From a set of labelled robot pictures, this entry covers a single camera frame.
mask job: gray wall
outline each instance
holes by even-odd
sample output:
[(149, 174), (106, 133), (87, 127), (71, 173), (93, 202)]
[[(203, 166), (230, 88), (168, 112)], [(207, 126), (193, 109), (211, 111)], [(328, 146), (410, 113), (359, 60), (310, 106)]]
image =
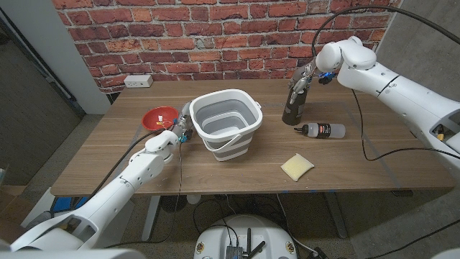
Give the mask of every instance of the gray wall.
[[(404, 0), (401, 8), (460, 36), (459, 0)], [(460, 101), (460, 45), (417, 20), (396, 14), (377, 50), (377, 60), (401, 76)]]
[(51, 0), (0, 0), (0, 6), (85, 112), (106, 113), (109, 100), (99, 91)]

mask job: red bowl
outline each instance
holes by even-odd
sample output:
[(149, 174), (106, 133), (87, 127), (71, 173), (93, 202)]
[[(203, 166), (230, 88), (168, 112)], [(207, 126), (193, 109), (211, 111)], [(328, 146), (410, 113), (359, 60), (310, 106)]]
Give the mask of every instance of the red bowl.
[[(160, 122), (158, 120), (158, 116), (163, 116), (163, 123), (158, 124)], [(168, 128), (174, 125), (174, 120), (179, 117), (179, 112), (172, 108), (171, 106), (161, 106), (154, 109), (149, 110), (143, 117), (142, 117), (142, 126), (148, 130), (159, 130)]]

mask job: wall outlet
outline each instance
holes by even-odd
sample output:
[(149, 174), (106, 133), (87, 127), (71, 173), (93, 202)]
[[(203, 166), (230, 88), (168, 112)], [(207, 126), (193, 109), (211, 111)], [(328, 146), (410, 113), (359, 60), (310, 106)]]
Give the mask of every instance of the wall outlet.
[(127, 88), (150, 87), (153, 83), (151, 75), (127, 76), (124, 84)]

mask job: yellow sponge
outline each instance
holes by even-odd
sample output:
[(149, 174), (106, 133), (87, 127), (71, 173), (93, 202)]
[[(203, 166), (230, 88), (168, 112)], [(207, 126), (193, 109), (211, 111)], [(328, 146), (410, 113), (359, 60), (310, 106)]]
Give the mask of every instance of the yellow sponge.
[(310, 161), (297, 153), (286, 163), (281, 165), (281, 169), (294, 181), (297, 181), (304, 173), (313, 167), (315, 166), (310, 163)]

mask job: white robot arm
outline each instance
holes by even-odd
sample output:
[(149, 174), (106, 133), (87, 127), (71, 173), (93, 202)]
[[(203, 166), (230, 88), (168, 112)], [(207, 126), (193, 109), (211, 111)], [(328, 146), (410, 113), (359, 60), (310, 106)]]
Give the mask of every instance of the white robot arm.
[[(337, 80), (341, 85), (377, 97), (416, 126), (419, 132), (415, 133), (424, 136), (433, 148), (459, 155), (460, 126), (451, 117), (460, 112), (460, 103), (384, 67), (358, 37), (324, 45), (312, 63), (323, 72), (340, 68)], [(437, 138), (440, 125), (449, 132), (444, 140)], [(443, 156), (460, 168), (460, 160)]]
[[(182, 114), (187, 114), (187, 110), (185, 105)], [(10, 246), (11, 251), (25, 247), (52, 251), (97, 247), (98, 239), (110, 221), (142, 184), (161, 173), (164, 165), (173, 158), (173, 150), (180, 144), (180, 137), (190, 128), (190, 116), (181, 116), (171, 130), (148, 140), (145, 148), (129, 159), (129, 165), (123, 172), (86, 204), (32, 228)], [(70, 223), (76, 227), (72, 230), (61, 228)]]

